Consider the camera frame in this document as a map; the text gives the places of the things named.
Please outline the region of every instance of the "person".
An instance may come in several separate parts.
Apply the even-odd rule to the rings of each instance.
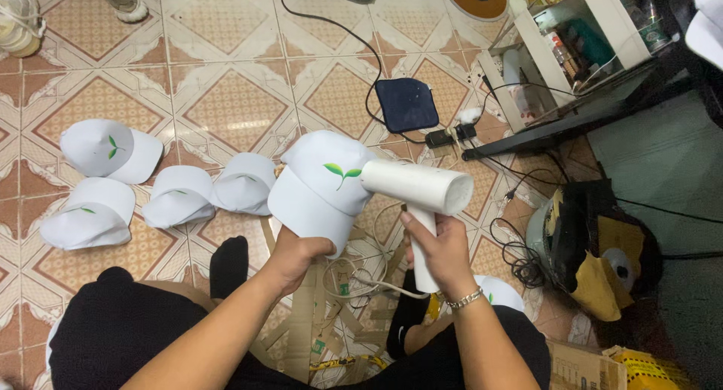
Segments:
[[[424,248],[445,298],[457,301],[478,289],[461,221],[438,215],[434,237],[411,214],[403,212],[401,219],[410,269],[411,235]],[[50,340],[53,387],[310,388],[264,366],[249,347],[274,306],[302,283],[312,259],[336,248],[329,239],[298,238],[282,227],[266,264],[246,280],[247,251],[246,239],[238,237],[213,254],[210,291],[220,302],[215,307],[169,292],[164,282],[140,284],[122,268],[105,270],[69,302]],[[414,291],[413,272],[407,271],[404,287]],[[481,296],[422,326],[428,302],[402,295],[387,339],[397,360],[366,381],[340,388],[548,387],[545,337],[522,312],[493,307]]]

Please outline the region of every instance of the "tiled floor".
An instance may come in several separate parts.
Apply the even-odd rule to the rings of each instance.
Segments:
[[[364,109],[378,70],[371,52],[337,27],[289,15],[280,0],[144,0],[150,16],[134,25],[120,23],[104,0],[39,1],[48,22],[41,51],[22,62],[0,54],[0,377],[17,388],[51,387],[44,362],[49,329],[79,287],[108,266],[122,265],[137,279],[208,290],[210,255],[225,238],[249,239],[250,274],[269,255],[255,216],[219,210],[205,224],[146,226],[140,206],[149,198],[150,182],[133,186],[137,211],[129,244],[74,252],[44,245],[40,220],[61,207],[82,179],[59,150],[59,134],[70,124],[92,117],[120,121],[163,141],[161,168],[188,164],[214,176],[240,151],[278,160],[301,134],[316,129],[356,138],[380,157],[433,166],[452,162],[373,122]],[[371,42],[382,54],[383,78],[428,83],[443,125],[460,109],[480,105],[486,94],[475,57],[501,21],[470,20],[448,0],[377,0],[370,6],[288,0],[288,6],[338,20]],[[374,94],[369,106],[380,114]],[[509,136],[491,99],[486,110],[477,125],[478,141]],[[409,136],[422,138],[418,132]],[[575,177],[596,173],[586,140],[568,143],[561,153]],[[538,166],[557,171],[544,156],[500,159],[520,171]],[[475,196],[459,215],[467,226],[474,271],[513,284],[523,293],[530,318],[550,337],[586,343],[589,320],[550,293],[523,290],[490,236],[498,216],[523,232],[552,189],[523,183],[507,204],[504,195],[517,176],[491,161],[460,161],[455,168],[475,181]],[[371,236],[376,214],[391,202],[374,198],[357,225]],[[378,221],[377,236],[386,248],[401,240],[398,215],[398,208],[388,209]],[[492,230],[509,239],[504,225],[493,224]],[[349,251],[375,253],[371,242],[371,237],[352,242]],[[404,267],[395,272],[395,281],[401,282]],[[289,314],[290,304],[285,299],[277,306],[261,337]],[[375,300],[356,315],[367,329],[384,329],[365,315],[394,305]],[[272,356],[283,357],[284,346],[282,337],[270,349]],[[350,343],[348,351],[373,353],[375,347]],[[319,375],[315,383],[331,384],[333,374]]]

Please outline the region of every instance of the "black cloth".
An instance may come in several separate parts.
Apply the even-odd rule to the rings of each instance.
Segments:
[[[540,387],[548,388],[545,337],[522,312],[499,305],[494,311]],[[50,341],[53,388],[119,388],[206,315],[181,295],[135,283],[124,269],[109,268],[70,300]],[[248,352],[226,388],[310,386],[265,367]],[[339,388],[464,388],[454,327],[375,377]]]

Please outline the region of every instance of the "power strip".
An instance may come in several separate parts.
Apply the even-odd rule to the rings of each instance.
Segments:
[[[466,140],[477,136],[477,130],[474,128],[474,124],[471,123],[468,125],[457,125],[454,129],[457,132],[457,138],[459,140]],[[429,132],[424,136],[424,142],[429,148],[437,148],[455,143],[454,138],[447,135],[447,129]]]

